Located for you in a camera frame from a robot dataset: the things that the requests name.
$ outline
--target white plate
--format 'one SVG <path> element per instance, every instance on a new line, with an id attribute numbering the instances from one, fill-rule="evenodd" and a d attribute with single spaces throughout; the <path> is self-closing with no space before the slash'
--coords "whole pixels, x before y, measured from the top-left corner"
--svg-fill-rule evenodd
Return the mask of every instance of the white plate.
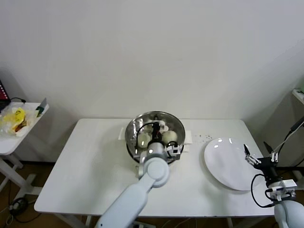
<path id="1" fill-rule="evenodd" d="M 212 175 L 222 184 L 241 191 L 250 190 L 253 177 L 261 171 L 245 160 L 244 142 L 219 138 L 212 140 L 205 149 L 205 163 Z M 256 179 L 254 187 L 261 182 Z"/>

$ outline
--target wooden floor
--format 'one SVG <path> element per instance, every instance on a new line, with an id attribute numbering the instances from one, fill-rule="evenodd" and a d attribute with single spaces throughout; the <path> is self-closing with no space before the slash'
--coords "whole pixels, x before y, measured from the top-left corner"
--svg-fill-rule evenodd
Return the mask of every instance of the wooden floor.
<path id="1" fill-rule="evenodd" d="M 26 178 L 30 173 L 36 173 L 37 177 L 33 182 L 34 186 L 43 187 L 44 183 L 46 182 L 53 165 L 32 165 L 26 164 L 23 169 L 18 170 L 18 173 Z M 285 178 L 290 178 L 289 173 L 286 174 Z M 4 179 L 4 176 L 0 174 L 0 181 Z M 10 200 L 14 198 L 17 194 L 19 188 L 14 184 L 11 183 L 11 191 L 10 191 Z M 27 196 L 28 200 L 34 200 L 36 197 L 34 196 Z M 304 203 L 304 192 L 298 191 L 297 192 L 297 199 L 299 202 Z M 0 192 L 0 211 L 7 207 L 9 201 L 9 184 L 5 186 L 5 188 Z M 38 213 L 34 210 L 34 205 L 30 205 L 29 208 L 20 216 L 18 216 L 19 220 L 30 220 L 37 216 Z M 36 220 L 30 223 L 18 223 L 17 221 L 13 221 L 10 226 L 5 226 L 6 219 L 9 216 L 9 212 L 6 210 L 0 214 L 0 228 L 9 227 L 9 228 L 68 228 L 70 227 L 65 222 L 58 219 L 56 216 L 52 214 L 41 214 Z M 98 217 L 93 218 L 93 225 L 97 222 Z M 139 218 L 137 221 L 146 222 L 149 224 L 155 225 L 157 228 L 162 228 L 162 225 L 171 220 L 167 225 L 163 228 L 174 228 L 177 224 L 182 221 L 185 221 L 184 218 Z M 236 225 L 240 222 L 242 218 L 234 218 L 233 223 Z M 183 224 L 179 225 L 179 228 L 195 228 L 197 223 L 198 228 L 228 228 L 227 221 L 225 218 L 191 218 L 188 221 L 184 222 Z M 274 218 L 266 218 L 261 221 L 259 224 L 255 225 L 254 228 L 278 228 L 275 225 Z"/>

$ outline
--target white cable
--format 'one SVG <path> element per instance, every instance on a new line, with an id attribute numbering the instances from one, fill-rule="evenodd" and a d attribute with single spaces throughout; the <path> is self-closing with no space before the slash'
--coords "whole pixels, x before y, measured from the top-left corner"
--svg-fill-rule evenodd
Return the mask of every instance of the white cable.
<path id="1" fill-rule="evenodd" d="M 191 218 L 189 218 L 189 219 L 186 219 L 185 221 L 182 221 L 182 222 L 180 222 L 179 224 L 177 224 L 174 228 L 177 228 L 179 225 L 181 225 L 182 223 L 184 223 L 184 222 L 187 222 L 187 221 L 189 221 Z"/>
<path id="2" fill-rule="evenodd" d="M 9 207 L 4 208 L 2 211 L 0 211 L 0 214 L 3 213 L 6 209 L 8 209 Z"/>
<path id="3" fill-rule="evenodd" d="M 171 220 L 166 221 L 166 222 L 161 226 L 161 228 L 164 228 L 169 222 L 171 222 Z"/>
<path id="4" fill-rule="evenodd" d="M 278 146 L 274 149 L 274 152 L 276 152 L 276 150 L 278 150 L 278 149 L 280 148 L 280 146 L 282 146 L 285 142 L 287 142 L 287 140 L 288 140 L 294 133 L 296 133 L 296 131 L 299 130 L 299 129 L 303 126 L 303 124 L 304 124 L 304 121 L 300 124 L 300 126 L 298 126 L 298 128 L 297 128 L 294 132 L 292 132 L 292 133 L 286 138 L 286 140 L 285 140 L 284 142 L 282 142 L 280 145 L 278 145 Z"/>
<path id="5" fill-rule="evenodd" d="M 6 219 L 6 225 L 9 226 L 10 224 L 12 224 L 14 220 L 14 216 L 9 215 L 8 218 Z"/>

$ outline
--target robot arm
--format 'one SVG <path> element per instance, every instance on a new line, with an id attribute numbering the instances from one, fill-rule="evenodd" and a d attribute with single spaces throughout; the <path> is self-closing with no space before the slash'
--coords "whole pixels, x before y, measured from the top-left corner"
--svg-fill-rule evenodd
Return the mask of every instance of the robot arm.
<path id="1" fill-rule="evenodd" d="M 280 228 L 302 228 L 304 224 L 304 206 L 295 199 L 297 184 L 294 180 L 283 180 L 276 173 L 277 154 L 271 153 L 270 157 L 255 158 L 250 155 L 246 145 L 245 160 L 255 169 L 261 170 L 264 174 L 266 186 L 270 199 L 275 206 L 275 219 Z"/>
<path id="2" fill-rule="evenodd" d="M 158 157 L 149 159 L 139 182 L 126 188 L 99 219 L 96 228 L 129 227 L 146 205 L 151 188 L 163 186 L 168 178 L 167 162 Z"/>

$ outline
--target black cable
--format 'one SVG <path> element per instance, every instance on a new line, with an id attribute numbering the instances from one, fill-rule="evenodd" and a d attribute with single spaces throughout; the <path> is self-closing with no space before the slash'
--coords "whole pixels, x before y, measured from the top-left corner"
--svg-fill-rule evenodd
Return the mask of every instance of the black cable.
<path id="1" fill-rule="evenodd" d="M 11 182 L 9 180 L 9 205 L 10 205 L 10 185 L 11 185 Z"/>
<path id="2" fill-rule="evenodd" d="M 28 206 L 28 200 L 27 200 L 26 198 L 18 198 L 18 199 L 15 199 L 15 200 L 11 203 L 11 202 L 10 202 L 10 191 L 11 191 L 11 181 L 9 180 L 9 208 L 10 208 L 11 205 L 14 205 L 14 204 L 16 204 L 16 203 L 17 203 L 19 206 L 21 206 L 20 201 L 23 201 L 23 203 L 26 205 L 26 208 L 27 208 L 27 206 Z M 19 219 L 17 219 L 17 215 L 19 215 L 19 214 L 21 214 L 22 212 L 24 212 L 26 208 L 21 208 L 21 210 L 20 210 L 20 209 L 11 209 L 11 210 L 9 210 L 9 212 L 10 212 L 10 214 L 14 217 L 14 220 L 16 220 L 16 221 L 19 222 L 19 223 L 28 223 L 28 222 L 31 222 L 31 221 L 37 219 L 37 218 L 41 215 L 41 213 L 39 213 L 36 217 L 34 217 L 34 218 L 32 218 L 32 219 L 30 219 L 30 220 L 28 220 L 28 221 L 20 221 Z"/>
<path id="3" fill-rule="evenodd" d="M 21 98 L 19 98 L 19 97 L 13 97 L 13 98 L 11 98 L 10 100 L 13 100 L 13 99 L 19 99 L 22 103 L 26 103 L 26 100 L 21 99 Z"/>
<path id="4" fill-rule="evenodd" d="M 299 164 L 301 164 L 302 162 L 304 162 L 304 158 L 303 158 L 299 163 L 297 163 L 296 165 L 292 166 L 292 168 L 297 167 L 297 166 L 298 166 Z"/>
<path id="5" fill-rule="evenodd" d="M 143 126 L 141 126 L 141 127 L 138 129 L 138 131 L 137 131 L 137 133 L 136 133 L 136 145 L 135 145 L 135 149 L 137 149 L 137 146 L 138 146 L 138 145 L 137 145 L 137 144 L 138 144 L 138 135 L 139 135 L 139 132 L 141 131 L 141 129 L 142 129 L 143 127 L 149 125 L 149 124 L 154 124 L 154 123 L 156 123 L 156 122 L 145 123 Z"/>
<path id="6" fill-rule="evenodd" d="M 304 162 L 304 158 L 303 158 L 299 163 L 297 163 L 296 165 L 291 166 L 291 167 L 289 167 L 289 168 L 295 168 L 295 167 L 297 167 L 299 164 L 301 164 L 302 162 Z M 289 171 L 292 171 L 292 170 L 287 170 L 287 171 L 281 173 L 280 175 L 283 175 L 283 174 L 285 174 L 285 173 L 287 173 L 287 172 L 289 172 Z"/>
<path id="7" fill-rule="evenodd" d="M 265 191 L 265 196 L 272 201 L 272 198 L 267 195 L 267 190 Z"/>
<path id="8" fill-rule="evenodd" d="M 172 146 L 172 145 L 171 145 L 172 143 L 173 143 L 176 147 L 178 146 L 178 144 L 177 144 L 176 141 L 170 141 L 170 142 L 168 142 L 167 147 Z M 169 157 L 169 158 L 172 158 L 172 156 L 171 156 L 171 154 L 169 153 L 169 151 L 167 151 L 167 154 L 168 154 L 168 157 Z"/>
<path id="9" fill-rule="evenodd" d="M 288 138 L 288 136 L 289 136 L 291 133 L 292 133 L 292 131 L 290 130 L 290 131 L 288 132 L 288 134 L 286 135 L 286 137 L 284 138 L 284 141 Z M 282 148 L 284 147 L 284 145 L 285 145 L 285 143 L 283 143 L 282 146 L 280 147 L 279 152 L 278 152 L 278 155 L 280 155 L 280 152 L 281 152 Z"/>
<path id="10" fill-rule="evenodd" d="M 272 228 L 274 228 L 276 225 L 278 225 L 277 222 L 275 222 L 275 223 L 272 225 Z"/>
<path id="11" fill-rule="evenodd" d="M 263 174 L 257 174 L 257 175 L 255 175 L 254 178 L 252 179 L 252 181 L 251 181 L 251 187 L 250 187 L 252 199 L 254 200 L 254 202 L 255 202 L 260 208 L 270 208 L 270 207 L 273 207 L 273 206 L 275 205 L 274 203 L 271 203 L 271 204 L 268 204 L 268 205 L 265 205 L 265 206 L 260 205 L 260 204 L 256 201 L 255 196 L 253 195 L 253 183 L 254 183 L 255 179 L 256 179 L 258 176 L 265 177 L 265 175 L 263 175 Z"/>
<path id="12" fill-rule="evenodd" d="M 14 217 L 14 219 L 18 222 L 18 223 L 29 223 L 31 221 L 34 221 L 35 219 L 37 219 L 39 216 L 41 215 L 41 213 L 39 213 L 36 217 L 28 220 L 28 221 L 20 221 L 19 219 L 17 219 L 17 217 Z"/>

